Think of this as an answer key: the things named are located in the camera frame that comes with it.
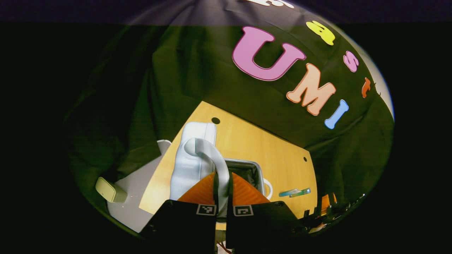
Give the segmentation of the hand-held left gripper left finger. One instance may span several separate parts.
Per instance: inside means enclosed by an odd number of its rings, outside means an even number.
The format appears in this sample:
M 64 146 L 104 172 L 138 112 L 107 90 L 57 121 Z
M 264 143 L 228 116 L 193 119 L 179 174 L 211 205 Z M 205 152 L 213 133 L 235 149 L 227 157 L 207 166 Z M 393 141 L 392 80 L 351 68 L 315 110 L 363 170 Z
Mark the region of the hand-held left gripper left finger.
M 200 180 L 178 200 L 168 199 L 141 231 L 156 249 L 215 249 L 216 174 Z

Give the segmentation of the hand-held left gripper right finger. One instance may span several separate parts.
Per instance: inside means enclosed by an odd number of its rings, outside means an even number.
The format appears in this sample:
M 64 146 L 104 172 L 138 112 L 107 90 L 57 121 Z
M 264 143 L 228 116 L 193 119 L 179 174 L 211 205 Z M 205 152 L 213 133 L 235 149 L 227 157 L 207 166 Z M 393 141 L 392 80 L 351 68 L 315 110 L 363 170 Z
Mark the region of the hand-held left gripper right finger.
M 307 227 L 283 201 L 269 201 L 254 186 L 230 174 L 226 247 L 292 249 L 307 237 Z

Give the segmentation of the white suitcase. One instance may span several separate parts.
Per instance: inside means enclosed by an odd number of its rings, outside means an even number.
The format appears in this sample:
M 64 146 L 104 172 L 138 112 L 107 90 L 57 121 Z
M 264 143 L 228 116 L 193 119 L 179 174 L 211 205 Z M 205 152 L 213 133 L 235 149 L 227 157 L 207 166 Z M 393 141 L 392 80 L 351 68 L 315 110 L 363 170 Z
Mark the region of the white suitcase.
M 171 200 L 179 200 L 184 194 L 208 175 L 219 173 L 219 220 L 227 215 L 226 173 L 235 173 L 248 181 L 266 198 L 273 196 L 273 186 L 263 177 L 260 165 L 253 161 L 224 158 L 216 149 L 216 125 L 205 122 L 189 122 L 175 156 L 171 176 Z

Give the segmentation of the small beige trash bin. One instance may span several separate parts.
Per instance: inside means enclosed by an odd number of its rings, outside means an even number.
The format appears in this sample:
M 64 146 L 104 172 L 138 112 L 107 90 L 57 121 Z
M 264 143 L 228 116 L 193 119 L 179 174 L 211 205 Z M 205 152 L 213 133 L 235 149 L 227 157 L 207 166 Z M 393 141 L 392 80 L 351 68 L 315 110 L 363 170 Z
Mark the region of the small beige trash bin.
M 98 177 L 95 189 L 106 201 L 110 203 L 124 203 L 127 193 L 119 185 L 112 183 L 103 177 Z

